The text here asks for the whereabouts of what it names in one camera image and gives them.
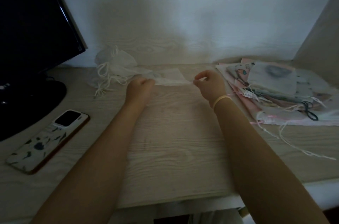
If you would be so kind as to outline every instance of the wooden tabletop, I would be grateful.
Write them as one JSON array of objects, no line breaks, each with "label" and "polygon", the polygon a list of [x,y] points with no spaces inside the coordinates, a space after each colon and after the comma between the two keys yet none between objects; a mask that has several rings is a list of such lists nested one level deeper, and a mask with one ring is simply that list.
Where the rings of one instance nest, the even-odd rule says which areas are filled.
[{"label": "wooden tabletop", "polygon": [[[179,67],[187,80],[212,68],[190,64],[152,69],[173,67]],[[124,102],[126,86],[122,85],[95,99],[95,88],[86,83],[86,69],[58,68],[49,75],[66,84],[66,98],[44,119],[0,142],[0,221],[33,216]],[[234,100],[244,110],[236,96]],[[91,121],[38,173],[28,176],[4,164],[14,150],[67,109],[87,113]],[[278,132],[277,126],[265,128]],[[303,183],[339,178],[339,161],[306,156],[257,129]],[[338,134],[339,127],[284,129],[294,145],[337,159]],[[193,85],[155,87],[152,101],[136,124],[128,159],[119,208],[236,194],[217,119]]]}]

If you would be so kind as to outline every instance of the smartphone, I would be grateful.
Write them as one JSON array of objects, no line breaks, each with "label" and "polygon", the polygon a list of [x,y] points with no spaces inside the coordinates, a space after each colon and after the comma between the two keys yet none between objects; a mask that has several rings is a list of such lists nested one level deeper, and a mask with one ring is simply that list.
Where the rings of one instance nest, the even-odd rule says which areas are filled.
[{"label": "smartphone", "polygon": [[88,121],[90,116],[67,110],[51,124],[29,139],[6,160],[6,164],[28,175],[35,174],[60,150]]}]

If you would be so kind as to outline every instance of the bracelet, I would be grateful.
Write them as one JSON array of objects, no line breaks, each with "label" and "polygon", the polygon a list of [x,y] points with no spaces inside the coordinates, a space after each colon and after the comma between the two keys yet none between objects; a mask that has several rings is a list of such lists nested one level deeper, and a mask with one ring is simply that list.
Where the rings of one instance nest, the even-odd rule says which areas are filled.
[{"label": "bracelet", "polygon": [[214,108],[217,105],[217,103],[224,98],[231,98],[231,97],[229,97],[227,95],[223,95],[223,96],[220,96],[218,99],[216,99],[215,102],[213,103],[213,106],[212,106],[213,111],[214,111]]}]

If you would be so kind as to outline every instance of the person's left hand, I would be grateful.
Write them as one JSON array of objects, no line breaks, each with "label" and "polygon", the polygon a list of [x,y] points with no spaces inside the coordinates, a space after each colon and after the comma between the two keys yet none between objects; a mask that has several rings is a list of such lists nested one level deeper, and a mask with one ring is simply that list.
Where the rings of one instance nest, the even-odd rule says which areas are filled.
[{"label": "person's left hand", "polygon": [[150,101],[154,85],[153,79],[140,77],[132,80],[127,86],[125,105],[133,105],[133,107],[143,110]]}]

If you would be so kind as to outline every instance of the phone case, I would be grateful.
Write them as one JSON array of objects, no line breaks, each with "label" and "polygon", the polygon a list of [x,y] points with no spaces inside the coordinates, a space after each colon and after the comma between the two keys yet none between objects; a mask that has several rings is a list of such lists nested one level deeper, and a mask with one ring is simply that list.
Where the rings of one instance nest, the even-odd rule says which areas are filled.
[{"label": "phone case", "polygon": [[68,127],[60,127],[52,122],[5,162],[28,175],[36,173],[90,120],[87,114],[79,113],[81,115]]}]

